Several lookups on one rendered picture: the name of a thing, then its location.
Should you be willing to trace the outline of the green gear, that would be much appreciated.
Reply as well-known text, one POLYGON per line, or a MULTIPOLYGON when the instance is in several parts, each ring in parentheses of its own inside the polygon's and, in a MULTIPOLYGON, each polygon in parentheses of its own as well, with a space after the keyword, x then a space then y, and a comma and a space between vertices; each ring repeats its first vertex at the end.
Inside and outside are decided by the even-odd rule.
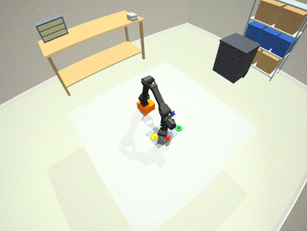
POLYGON ((179 132, 179 131, 182 131, 182 127, 181 127, 180 125, 177 125, 177 126, 175 127, 175 130, 178 131, 178 132, 179 132))

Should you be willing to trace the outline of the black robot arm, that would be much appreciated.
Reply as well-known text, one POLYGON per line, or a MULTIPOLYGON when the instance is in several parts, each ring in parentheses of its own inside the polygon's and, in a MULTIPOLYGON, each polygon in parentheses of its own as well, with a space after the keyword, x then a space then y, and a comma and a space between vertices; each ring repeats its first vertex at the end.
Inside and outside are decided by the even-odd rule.
POLYGON ((150 99, 150 95, 148 93, 150 89, 158 104, 161 121, 166 124, 167 129, 169 128, 170 130, 173 130, 177 126, 175 120, 172 118, 173 113, 171 108, 164 102, 158 89, 158 85, 155 83, 155 79, 148 75, 141 79, 141 84, 143 85, 143 90, 138 99, 140 100, 142 107, 149 105, 147 100, 150 99), (152 84, 153 82, 154 84, 152 84))

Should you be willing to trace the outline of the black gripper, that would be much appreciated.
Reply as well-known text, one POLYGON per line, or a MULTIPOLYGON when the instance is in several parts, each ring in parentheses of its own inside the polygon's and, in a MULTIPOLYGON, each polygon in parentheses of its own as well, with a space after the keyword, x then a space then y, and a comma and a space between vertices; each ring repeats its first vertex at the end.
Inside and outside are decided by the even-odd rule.
POLYGON ((166 137, 166 134, 167 134, 167 131, 168 131, 167 126, 162 121, 160 121, 160 123, 161 123, 161 125, 160 125, 161 127, 160 127, 160 130, 158 131, 158 135, 166 137))

